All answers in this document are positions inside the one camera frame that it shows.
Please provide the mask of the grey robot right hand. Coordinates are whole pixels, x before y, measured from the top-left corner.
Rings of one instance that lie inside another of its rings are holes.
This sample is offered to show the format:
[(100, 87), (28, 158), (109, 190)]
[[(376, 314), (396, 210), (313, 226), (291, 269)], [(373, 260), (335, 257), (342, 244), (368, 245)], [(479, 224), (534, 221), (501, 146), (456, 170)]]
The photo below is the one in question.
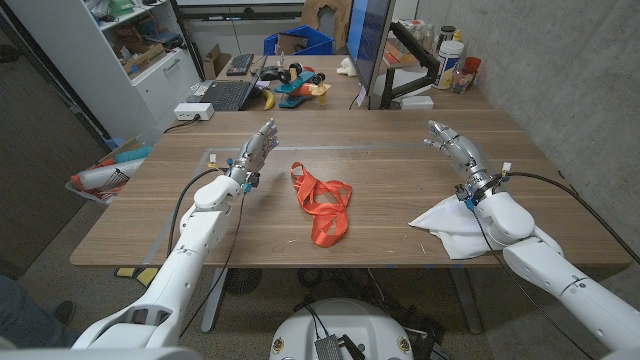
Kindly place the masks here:
[(428, 146), (438, 148), (453, 163), (456, 173), (464, 180), (461, 187), (474, 205), (493, 194), (500, 180), (498, 171), (493, 167), (487, 155), (467, 137), (441, 122), (428, 122), (429, 134), (437, 141), (425, 139)]

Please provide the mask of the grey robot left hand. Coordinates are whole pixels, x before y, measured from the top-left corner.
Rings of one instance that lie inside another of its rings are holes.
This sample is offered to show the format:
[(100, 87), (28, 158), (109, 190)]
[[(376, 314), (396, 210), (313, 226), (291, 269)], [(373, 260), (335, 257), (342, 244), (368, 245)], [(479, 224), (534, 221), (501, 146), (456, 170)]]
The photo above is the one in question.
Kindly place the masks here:
[(264, 166), (269, 152), (279, 144), (277, 132), (275, 121), (270, 118), (240, 148), (238, 157), (230, 166), (227, 175), (241, 186), (257, 188), (260, 180), (259, 171)]

